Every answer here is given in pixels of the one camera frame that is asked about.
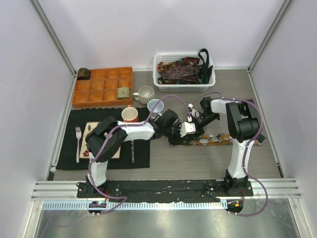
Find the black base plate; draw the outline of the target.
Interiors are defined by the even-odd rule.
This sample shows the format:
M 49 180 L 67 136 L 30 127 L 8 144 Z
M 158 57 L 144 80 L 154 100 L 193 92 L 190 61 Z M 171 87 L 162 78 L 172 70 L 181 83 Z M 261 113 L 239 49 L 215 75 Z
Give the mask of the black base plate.
M 221 197 L 251 197 L 252 185 L 229 189 L 223 180 L 108 180 L 98 188 L 89 182 L 77 182 L 78 198 L 107 198 L 127 203 L 202 203 Z

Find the silver fork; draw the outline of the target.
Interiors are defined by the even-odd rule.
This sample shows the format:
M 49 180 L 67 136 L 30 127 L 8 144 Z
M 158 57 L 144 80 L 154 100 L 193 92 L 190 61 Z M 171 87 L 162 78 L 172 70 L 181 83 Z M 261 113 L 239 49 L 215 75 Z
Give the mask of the silver fork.
M 80 138 L 82 136 L 82 132 L 81 132 L 81 128 L 79 126 L 77 126 L 75 128 L 76 131 L 76 139 L 77 139 L 77 149 L 76 149 L 76 163 L 79 163 L 79 142 L 80 142 Z

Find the frosted blue footed cup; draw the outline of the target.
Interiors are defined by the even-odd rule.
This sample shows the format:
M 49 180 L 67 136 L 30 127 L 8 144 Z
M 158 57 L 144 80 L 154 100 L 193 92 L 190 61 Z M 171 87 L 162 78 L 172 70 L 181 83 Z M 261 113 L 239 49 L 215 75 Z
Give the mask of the frosted blue footed cup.
M 152 112 L 151 118 L 154 119 L 157 116 L 162 116 L 162 111 L 164 109 L 164 103 L 159 101 L 159 99 L 152 99 L 147 103 L 147 108 L 149 112 Z

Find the multicolour patterned tie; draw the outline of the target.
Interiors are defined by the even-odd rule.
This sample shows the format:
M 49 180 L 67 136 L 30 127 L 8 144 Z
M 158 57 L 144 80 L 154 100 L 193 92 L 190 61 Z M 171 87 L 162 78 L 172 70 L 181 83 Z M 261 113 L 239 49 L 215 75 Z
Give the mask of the multicolour patterned tie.
M 159 62 L 157 64 L 157 71 L 159 74 L 163 74 L 167 69 L 167 65 L 164 62 Z

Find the dark red patterned tie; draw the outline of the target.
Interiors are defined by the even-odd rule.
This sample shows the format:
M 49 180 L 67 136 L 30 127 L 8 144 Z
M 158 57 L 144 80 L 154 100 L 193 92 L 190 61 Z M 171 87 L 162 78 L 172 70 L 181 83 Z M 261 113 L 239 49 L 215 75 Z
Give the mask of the dark red patterned tie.
M 184 57 L 182 58 L 182 65 L 198 65 L 200 58 L 197 57 Z

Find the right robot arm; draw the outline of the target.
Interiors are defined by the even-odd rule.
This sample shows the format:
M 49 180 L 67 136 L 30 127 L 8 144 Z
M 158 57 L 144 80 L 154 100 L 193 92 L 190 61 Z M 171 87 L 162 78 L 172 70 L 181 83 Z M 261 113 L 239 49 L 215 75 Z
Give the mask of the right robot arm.
M 190 115 L 180 126 L 181 138 L 198 136 L 201 130 L 210 122 L 227 118 L 228 132 L 233 141 L 231 161 L 225 172 L 224 191 L 230 196 L 240 194 L 248 188 L 248 161 L 255 139 L 263 128 L 262 114 L 253 100 L 211 99 L 201 100 L 204 112 L 198 117 L 193 113 L 193 105 L 189 104 Z

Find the dark green tie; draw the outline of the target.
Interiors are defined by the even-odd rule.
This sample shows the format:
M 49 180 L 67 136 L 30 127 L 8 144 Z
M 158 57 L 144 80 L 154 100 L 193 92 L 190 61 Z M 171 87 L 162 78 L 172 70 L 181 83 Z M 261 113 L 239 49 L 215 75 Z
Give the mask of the dark green tie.
M 201 49 L 198 52 L 199 58 L 202 60 L 202 68 L 199 71 L 199 79 L 203 84 L 209 84 L 212 74 L 213 65 L 210 65 L 210 55 L 207 49 Z

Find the dark rolled tie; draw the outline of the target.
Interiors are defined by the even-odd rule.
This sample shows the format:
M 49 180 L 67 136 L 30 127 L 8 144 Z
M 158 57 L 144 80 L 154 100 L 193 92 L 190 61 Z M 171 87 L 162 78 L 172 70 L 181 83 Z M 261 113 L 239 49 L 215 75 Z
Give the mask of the dark rolled tie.
M 77 71 L 77 80 L 90 80 L 90 78 L 91 70 L 82 67 Z

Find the orange wooden divided tray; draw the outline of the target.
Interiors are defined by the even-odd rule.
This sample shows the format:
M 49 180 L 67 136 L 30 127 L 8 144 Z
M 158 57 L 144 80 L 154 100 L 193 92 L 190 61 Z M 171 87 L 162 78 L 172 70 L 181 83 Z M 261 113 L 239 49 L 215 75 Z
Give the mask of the orange wooden divided tray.
M 117 99 L 117 88 L 130 87 L 133 92 L 132 67 L 90 69 L 90 80 L 77 80 L 72 106 L 77 109 L 130 105 L 130 99 Z

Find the orange ceramic mug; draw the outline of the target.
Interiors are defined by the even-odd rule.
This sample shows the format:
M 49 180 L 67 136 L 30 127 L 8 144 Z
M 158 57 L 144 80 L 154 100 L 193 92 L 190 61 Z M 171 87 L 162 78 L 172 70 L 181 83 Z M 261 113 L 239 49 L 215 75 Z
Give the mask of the orange ceramic mug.
M 139 114 L 136 108 L 134 107 L 126 107 L 121 112 L 121 117 L 123 122 L 138 122 Z

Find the white plastic basket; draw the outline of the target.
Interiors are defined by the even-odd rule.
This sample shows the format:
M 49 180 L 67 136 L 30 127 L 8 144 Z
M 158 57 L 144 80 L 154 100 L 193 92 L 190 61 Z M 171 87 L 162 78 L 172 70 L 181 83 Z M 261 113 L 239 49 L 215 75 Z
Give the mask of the white plastic basket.
M 154 85 L 162 92 L 205 92 L 216 83 L 207 49 L 159 53 L 153 60 Z

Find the black scalloped placemat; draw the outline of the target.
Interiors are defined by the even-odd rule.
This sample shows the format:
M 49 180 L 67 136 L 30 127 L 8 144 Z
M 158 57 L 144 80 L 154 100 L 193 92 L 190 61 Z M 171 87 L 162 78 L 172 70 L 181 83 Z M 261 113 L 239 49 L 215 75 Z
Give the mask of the black scalloped placemat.
M 69 114 L 66 130 L 63 138 L 63 144 L 57 163 L 58 170 L 86 170 L 89 160 L 82 159 L 76 162 L 77 139 L 75 128 L 78 126 L 81 130 L 85 129 L 88 122 L 103 121 L 108 116 L 113 116 L 116 120 L 122 120 L 122 108 L 99 108 L 99 109 L 81 109 L 72 110 Z M 132 159 L 131 143 L 125 142 L 120 151 L 120 158 L 110 160 L 108 169 L 141 169 L 150 166 L 150 141 L 134 141 L 134 159 Z

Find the dark paisley tie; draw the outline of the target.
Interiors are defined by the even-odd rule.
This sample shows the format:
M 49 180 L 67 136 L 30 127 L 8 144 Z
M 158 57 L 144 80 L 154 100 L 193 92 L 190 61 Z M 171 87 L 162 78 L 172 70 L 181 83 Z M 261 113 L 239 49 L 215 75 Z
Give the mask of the dark paisley tie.
M 158 84 L 198 84 L 201 67 L 199 65 L 167 64 L 163 74 L 159 74 Z

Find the orange grey floral tie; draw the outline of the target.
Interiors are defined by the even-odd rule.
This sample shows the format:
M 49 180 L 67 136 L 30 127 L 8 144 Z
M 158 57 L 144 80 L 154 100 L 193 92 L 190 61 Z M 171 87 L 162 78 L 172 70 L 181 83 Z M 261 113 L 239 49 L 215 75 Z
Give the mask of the orange grey floral tie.
M 217 146 L 232 144 L 233 138 L 229 134 L 204 134 L 197 139 L 186 142 L 183 146 Z

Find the green floral rolled tie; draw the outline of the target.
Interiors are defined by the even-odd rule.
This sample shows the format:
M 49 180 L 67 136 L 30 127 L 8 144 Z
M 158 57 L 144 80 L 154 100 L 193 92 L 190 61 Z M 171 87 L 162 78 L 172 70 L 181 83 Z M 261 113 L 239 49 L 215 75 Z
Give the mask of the green floral rolled tie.
M 119 87 L 117 88 L 117 99 L 130 99 L 131 97 L 131 88 L 130 87 Z

